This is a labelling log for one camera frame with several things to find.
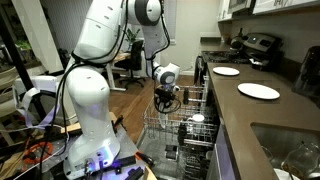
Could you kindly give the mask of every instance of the dishwasher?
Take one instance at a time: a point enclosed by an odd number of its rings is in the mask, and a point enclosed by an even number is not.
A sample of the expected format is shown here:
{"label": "dishwasher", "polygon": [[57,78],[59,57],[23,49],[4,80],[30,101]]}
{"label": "dishwasher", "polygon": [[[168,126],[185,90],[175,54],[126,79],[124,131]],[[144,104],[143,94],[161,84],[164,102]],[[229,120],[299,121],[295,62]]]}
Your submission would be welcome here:
{"label": "dishwasher", "polygon": [[[176,95],[183,103],[173,113],[160,114],[153,99],[143,113],[144,128],[136,145],[154,159],[157,179],[206,179],[220,124],[213,100],[207,99],[206,82],[179,86]],[[198,114],[203,115],[202,122],[190,121]]]}

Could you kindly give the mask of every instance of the sink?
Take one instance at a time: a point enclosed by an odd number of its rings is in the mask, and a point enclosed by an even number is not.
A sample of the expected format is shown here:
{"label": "sink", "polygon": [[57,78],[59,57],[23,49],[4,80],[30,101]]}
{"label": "sink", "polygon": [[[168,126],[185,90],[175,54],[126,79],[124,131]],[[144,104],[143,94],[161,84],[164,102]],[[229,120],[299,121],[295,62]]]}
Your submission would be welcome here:
{"label": "sink", "polygon": [[260,123],[252,123],[251,128],[273,168],[281,169],[288,153],[299,148],[302,141],[320,145],[319,131]]}

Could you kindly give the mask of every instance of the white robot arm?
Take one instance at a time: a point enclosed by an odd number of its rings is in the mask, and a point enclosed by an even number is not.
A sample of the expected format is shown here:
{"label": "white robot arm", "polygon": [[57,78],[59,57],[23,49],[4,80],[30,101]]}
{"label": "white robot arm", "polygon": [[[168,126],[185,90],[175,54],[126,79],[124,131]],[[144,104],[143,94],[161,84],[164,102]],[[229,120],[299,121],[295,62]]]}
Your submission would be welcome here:
{"label": "white robot arm", "polygon": [[100,67],[118,53],[127,23],[142,25],[147,75],[162,85],[158,96],[165,96],[159,103],[168,107],[173,100],[166,96],[173,93],[180,68],[174,64],[161,67],[153,61],[155,54],[170,42],[160,1],[94,0],[65,73],[66,87],[83,132],[64,161],[68,179],[110,166],[120,151],[109,116],[110,89],[100,75]]}

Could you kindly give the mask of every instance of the kitchen counter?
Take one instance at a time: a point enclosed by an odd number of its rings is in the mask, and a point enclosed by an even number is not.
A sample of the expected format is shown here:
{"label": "kitchen counter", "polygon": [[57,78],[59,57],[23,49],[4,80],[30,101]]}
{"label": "kitchen counter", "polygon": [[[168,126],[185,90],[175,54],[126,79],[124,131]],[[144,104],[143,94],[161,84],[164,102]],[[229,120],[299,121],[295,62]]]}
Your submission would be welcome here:
{"label": "kitchen counter", "polygon": [[[217,75],[212,69],[219,66],[238,69],[240,74]],[[320,109],[308,98],[293,93],[292,83],[276,73],[258,71],[251,65],[226,63],[208,63],[208,71],[236,172],[243,180],[277,179],[250,125],[262,123],[319,131]],[[243,95],[237,87],[247,82],[271,87],[280,93],[280,98],[265,101]]]}

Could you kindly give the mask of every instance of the kitchen cabinet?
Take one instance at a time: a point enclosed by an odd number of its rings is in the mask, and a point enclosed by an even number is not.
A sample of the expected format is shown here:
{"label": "kitchen cabinet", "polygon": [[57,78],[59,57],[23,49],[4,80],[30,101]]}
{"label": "kitchen cabinet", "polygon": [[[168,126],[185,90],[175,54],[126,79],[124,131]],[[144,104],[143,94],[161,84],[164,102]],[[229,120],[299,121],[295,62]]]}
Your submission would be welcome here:
{"label": "kitchen cabinet", "polygon": [[256,0],[253,14],[267,13],[294,9],[302,6],[311,6],[320,3],[318,0]]}
{"label": "kitchen cabinet", "polygon": [[220,0],[218,21],[232,18],[232,13],[228,13],[230,0]]}

